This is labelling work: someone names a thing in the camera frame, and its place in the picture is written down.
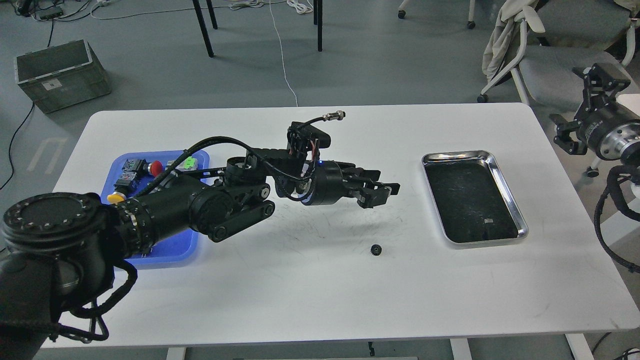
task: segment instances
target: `caster wheel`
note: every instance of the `caster wheel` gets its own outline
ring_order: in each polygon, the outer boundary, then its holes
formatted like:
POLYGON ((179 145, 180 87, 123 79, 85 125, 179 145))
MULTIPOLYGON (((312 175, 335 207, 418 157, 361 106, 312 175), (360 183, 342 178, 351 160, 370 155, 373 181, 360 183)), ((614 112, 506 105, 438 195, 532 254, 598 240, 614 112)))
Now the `caster wheel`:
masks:
POLYGON ((600 175, 600 172, 596 168, 588 167, 584 174, 587 175, 587 177, 596 177, 600 175))

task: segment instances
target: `bolt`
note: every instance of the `bolt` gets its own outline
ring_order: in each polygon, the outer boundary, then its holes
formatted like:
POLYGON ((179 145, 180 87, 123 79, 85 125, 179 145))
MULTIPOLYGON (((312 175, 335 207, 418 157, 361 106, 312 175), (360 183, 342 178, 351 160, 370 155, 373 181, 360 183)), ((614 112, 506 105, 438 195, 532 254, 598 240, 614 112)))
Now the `bolt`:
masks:
POLYGON ((221 226, 221 227, 215 229, 214 232, 213 232, 213 237, 216 240, 222 240, 222 239, 226 238, 227 237, 227 228, 224 227, 224 226, 221 226))
POLYGON ((267 207, 264 208, 264 216, 270 217, 273 214, 273 210, 274 210, 273 204, 267 205, 267 207))

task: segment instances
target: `plastic tray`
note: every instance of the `plastic tray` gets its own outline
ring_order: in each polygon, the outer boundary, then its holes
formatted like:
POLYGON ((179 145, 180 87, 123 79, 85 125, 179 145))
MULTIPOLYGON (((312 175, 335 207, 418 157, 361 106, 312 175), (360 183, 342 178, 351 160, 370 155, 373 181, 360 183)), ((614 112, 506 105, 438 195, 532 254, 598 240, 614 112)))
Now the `plastic tray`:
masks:
MULTIPOLYGON (((165 167, 167 161, 175 160, 182 154, 181 150, 177 151, 156 151, 156 152, 130 152, 119 156, 111 164, 109 175, 100 193, 100 199, 103 203, 108 204, 107 195, 113 192, 113 183, 117 180, 122 172, 122 165, 128 159, 145 159, 147 162, 160 161, 165 167)), ((207 168, 209 166, 209 154, 204 151, 198 151, 193 155, 198 160, 198 169, 207 168)), ((152 176, 145 176, 141 179, 138 189, 131 194, 135 195, 151 181, 152 176)), ((196 249, 198 243, 198 233, 193 230, 185 230, 179 234, 173 235, 156 244, 151 252, 146 256, 134 255, 127 259, 128 262, 144 268, 161 268, 168 266, 176 266, 181 261, 190 257, 196 249)))

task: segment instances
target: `plastic crate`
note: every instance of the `plastic crate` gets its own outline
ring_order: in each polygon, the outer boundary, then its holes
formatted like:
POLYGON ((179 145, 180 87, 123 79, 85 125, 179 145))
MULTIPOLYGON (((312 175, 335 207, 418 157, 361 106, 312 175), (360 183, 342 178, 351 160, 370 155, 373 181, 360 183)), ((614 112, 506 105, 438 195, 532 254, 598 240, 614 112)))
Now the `plastic crate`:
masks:
POLYGON ((111 92, 109 77, 85 40, 15 59, 15 81, 44 113, 111 92))

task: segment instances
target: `metal tray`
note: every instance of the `metal tray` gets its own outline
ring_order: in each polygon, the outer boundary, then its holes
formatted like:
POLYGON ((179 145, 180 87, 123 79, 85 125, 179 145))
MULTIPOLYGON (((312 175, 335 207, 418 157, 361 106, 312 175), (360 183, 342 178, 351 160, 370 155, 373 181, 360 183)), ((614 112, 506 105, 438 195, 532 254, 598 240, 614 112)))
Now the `metal tray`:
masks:
POLYGON ((449 241, 498 245, 527 236, 529 228, 491 153, 427 154, 422 165, 449 241))

